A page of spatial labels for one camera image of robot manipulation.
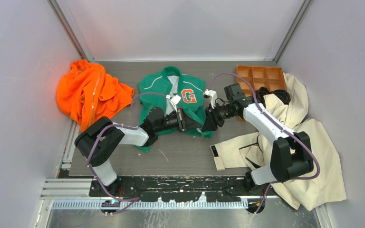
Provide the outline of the green varsity jacket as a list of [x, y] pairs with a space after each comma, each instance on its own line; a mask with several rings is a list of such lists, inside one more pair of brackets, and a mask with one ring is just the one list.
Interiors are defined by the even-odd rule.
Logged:
[[200, 124], [204, 124], [206, 115], [202, 97], [206, 83], [204, 80], [181, 73], [174, 66], [167, 66], [162, 71], [145, 76], [139, 83], [139, 97], [142, 109], [139, 114], [139, 123], [152, 108], [162, 108], [165, 114], [171, 113], [173, 108], [166, 95], [178, 95], [181, 100], [177, 107], [182, 108], [189, 116]]

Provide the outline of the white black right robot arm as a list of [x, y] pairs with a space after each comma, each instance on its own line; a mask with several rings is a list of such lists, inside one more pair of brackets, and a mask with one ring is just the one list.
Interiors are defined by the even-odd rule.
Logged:
[[314, 170], [314, 155], [310, 138], [305, 132], [295, 132], [279, 122], [253, 96], [246, 96], [238, 83], [224, 88], [228, 101], [217, 104], [217, 95], [206, 89], [203, 98], [209, 100], [203, 132], [216, 131], [224, 121], [236, 116], [252, 124], [272, 145], [270, 162], [246, 173], [245, 189], [257, 195], [264, 184], [297, 179]]

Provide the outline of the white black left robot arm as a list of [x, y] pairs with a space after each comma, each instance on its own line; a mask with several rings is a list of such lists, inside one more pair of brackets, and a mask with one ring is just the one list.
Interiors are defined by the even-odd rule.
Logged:
[[108, 117], [101, 117], [75, 139], [74, 145], [85, 157], [94, 176], [102, 183], [102, 192], [114, 196], [119, 192], [120, 184], [109, 158], [117, 146], [148, 147], [158, 140], [161, 132], [168, 130], [187, 132], [201, 127], [202, 124], [182, 108], [164, 114], [163, 109], [156, 107], [149, 111], [138, 127], [117, 124]]

